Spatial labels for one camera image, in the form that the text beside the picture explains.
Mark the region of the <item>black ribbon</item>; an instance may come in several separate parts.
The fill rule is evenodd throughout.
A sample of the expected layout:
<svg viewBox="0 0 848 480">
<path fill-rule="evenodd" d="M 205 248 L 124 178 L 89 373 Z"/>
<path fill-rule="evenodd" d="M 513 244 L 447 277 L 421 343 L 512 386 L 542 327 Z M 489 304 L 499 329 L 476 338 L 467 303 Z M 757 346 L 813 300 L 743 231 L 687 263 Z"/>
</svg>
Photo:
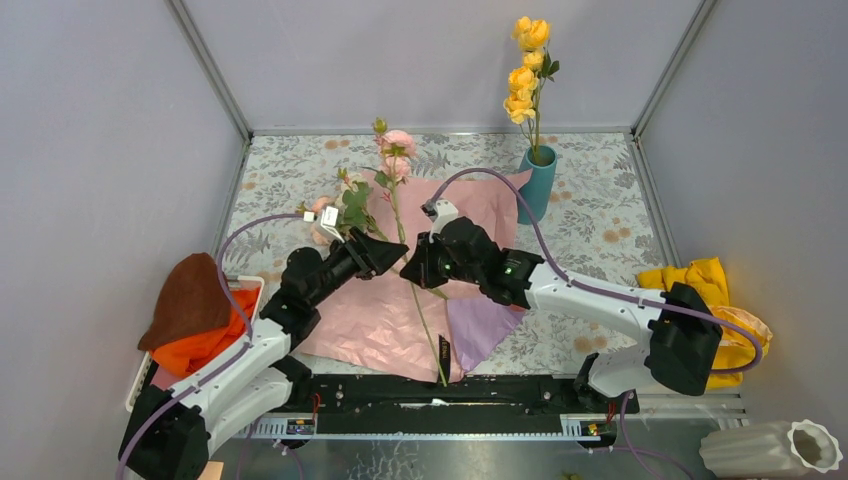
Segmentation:
<svg viewBox="0 0 848 480">
<path fill-rule="evenodd" d="M 439 378 L 440 382 L 447 386 L 450 380 L 451 374 L 451 344 L 450 342 L 443 336 L 438 336 L 438 345 L 437 345 L 437 353 L 438 353 L 438 370 L 439 370 Z"/>
</svg>

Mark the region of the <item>purple wrapping paper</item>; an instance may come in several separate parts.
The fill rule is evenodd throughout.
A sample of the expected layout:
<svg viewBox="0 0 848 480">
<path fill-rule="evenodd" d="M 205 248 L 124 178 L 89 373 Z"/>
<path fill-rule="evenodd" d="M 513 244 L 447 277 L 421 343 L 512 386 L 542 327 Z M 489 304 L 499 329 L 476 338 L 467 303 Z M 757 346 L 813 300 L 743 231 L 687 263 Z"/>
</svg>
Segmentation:
<svg viewBox="0 0 848 480">
<path fill-rule="evenodd" d="M 447 315 L 460 367 L 468 372 L 486 360 L 522 322 L 526 310 L 486 297 L 447 301 Z"/>
</svg>

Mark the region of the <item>pink flower stems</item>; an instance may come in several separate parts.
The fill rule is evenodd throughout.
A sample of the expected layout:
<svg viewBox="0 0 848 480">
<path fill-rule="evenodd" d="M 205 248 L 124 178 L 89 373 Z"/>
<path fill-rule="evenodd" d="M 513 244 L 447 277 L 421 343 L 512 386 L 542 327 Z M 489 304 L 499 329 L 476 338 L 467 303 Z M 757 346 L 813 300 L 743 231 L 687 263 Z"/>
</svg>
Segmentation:
<svg viewBox="0 0 848 480">
<path fill-rule="evenodd" d="M 394 213 L 399 215 L 399 210 L 395 202 L 395 193 L 398 185 L 405 183 L 405 177 L 398 177 L 395 183 L 387 183 L 389 177 L 382 171 L 368 168 L 367 170 L 376 172 L 376 180 L 378 186 L 382 188 L 382 198 L 392 205 Z M 377 224 L 375 217 L 368 211 L 367 200 L 374 192 L 374 188 L 369 184 L 366 177 L 361 173 L 349 173 L 347 169 L 339 168 L 337 177 L 341 181 L 338 187 L 338 194 L 334 197 L 322 196 L 307 208 L 305 203 L 301 202 L 296 209 L 296 213 L 302 214 L 305 221 L 311 223 L 311 232 L 313 242 L 321 246 L 329 246 L 332 241 L 338 238 L 329 238 L 321 233 L 318 225 L 321 214 L 329 207 L 336 208 L 339 213 L 336 218 L 335 229 L 341 237 L 347 239 L 350 237 L 350 231 L 353 227 L 357 227 L 365 233 L 374 234 L 383 241 L 390 241 L 388 236 L 381 230 Z"/>
</svg>

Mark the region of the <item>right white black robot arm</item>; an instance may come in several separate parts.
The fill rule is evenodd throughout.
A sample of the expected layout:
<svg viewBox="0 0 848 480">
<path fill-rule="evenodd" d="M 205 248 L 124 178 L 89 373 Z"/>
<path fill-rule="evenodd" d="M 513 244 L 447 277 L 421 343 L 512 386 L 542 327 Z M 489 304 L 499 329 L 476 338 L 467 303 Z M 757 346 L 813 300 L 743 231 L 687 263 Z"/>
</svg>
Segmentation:
<svg viewBox="0 0 848 480">
<path fill-rule="evenodd" d="M 663 291 L 561 274 L 538 254 L 499 247 L 466 217 L 436 234 L 419 234 L 400 275 L 424 289 L 450 280 L 473 284 L 498 304 L 582 318 L 634 340 L 631 347 L 591 354 L 584 361 L 573 396 L 589 412 L 629 390 L 655 384 L 682 395 L 702 395 L 722 337 L 709 308 L 688 285 L 676 283 Z"/>
</svg>

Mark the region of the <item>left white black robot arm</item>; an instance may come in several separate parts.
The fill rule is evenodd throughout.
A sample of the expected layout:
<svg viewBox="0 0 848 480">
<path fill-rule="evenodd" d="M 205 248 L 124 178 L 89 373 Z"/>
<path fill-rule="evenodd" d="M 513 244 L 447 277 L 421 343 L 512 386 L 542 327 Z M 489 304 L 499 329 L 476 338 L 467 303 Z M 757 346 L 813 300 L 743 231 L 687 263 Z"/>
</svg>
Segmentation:
<svg viewBox="0 0 848 480">
<path fill-rule="evenodd" d="M 119 449 L 117 478 L 196 479 L 220 445 L 265 412 L 296 411 L 310 385 L 276 368 L 314 330 L 321 302 L 354 278 L 379 276 L 409 250 L 353 228 L 328 256 L 312 247 L 293 251 L 281 285 L 248 331 L 198 372 L 167 389 L 138 395 Z"/>
</svg>

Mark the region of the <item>yellow flower stems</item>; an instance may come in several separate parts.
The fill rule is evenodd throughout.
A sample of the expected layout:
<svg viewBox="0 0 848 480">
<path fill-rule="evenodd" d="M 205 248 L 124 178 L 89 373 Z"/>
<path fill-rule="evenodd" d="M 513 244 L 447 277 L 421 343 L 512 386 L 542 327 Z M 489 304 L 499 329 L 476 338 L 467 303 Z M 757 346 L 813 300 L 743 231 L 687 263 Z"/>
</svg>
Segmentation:
<svg viewBox="0 0 848 480">
<path fill-rule="evenodd" d="M 515 21 L 511 38 L 519 48 L 521 65 L 508 74 L 508 95 L 503 102 L 509 120 L 528 140 L 528 159 L 536 166 L 554 161 L 552 154 L 542 152 L 541 135 L 542 92 L 560 69 L 549 51 L 550 37 L 551 25 L 544 19 L 522 16 Z"/>
</svg>

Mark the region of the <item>pink wrapping paper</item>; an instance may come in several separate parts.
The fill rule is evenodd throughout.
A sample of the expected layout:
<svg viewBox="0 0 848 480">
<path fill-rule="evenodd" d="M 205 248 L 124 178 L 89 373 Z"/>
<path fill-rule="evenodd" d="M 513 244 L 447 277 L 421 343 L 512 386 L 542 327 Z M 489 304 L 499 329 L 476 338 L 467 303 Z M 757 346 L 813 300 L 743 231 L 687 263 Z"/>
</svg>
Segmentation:
<svg viewBox="0 0 848 480">
<path fill-rule="evenodd" d="M 373 172 L 363 172 L 374 192 L 368 211 L 389 240 L 397 241 L 394 214 L 382 198 Z M 407 178 L 399 187 L 400 218 L 407 245 L 415 249 L 415 237 L 428 232 L 431 222 L 421 211 L 442 184 L 441 180 Z M 517 233 L 518 208 L 514 193 L 497 179 L 458 179 L 442 194 L 461 216 L 484 228 L 500 247 L 512 248 Z M 485 297 L 478 287 L 451 281 L 438 287 L 451 299 Z M 458 362 L 447 315 L 447 301 L 419 289 L 420 303 L 433 340 L 443 335 L 451 344 L 451 382 L 466 373 Z M 321 320 L 297 354 L 347 362 L 381 373 L 422 381 L 438 381 L 437 367 L 408 282 L 394 272 L 370 281 L 353 280 L 319 307 Z"/>
</svg>

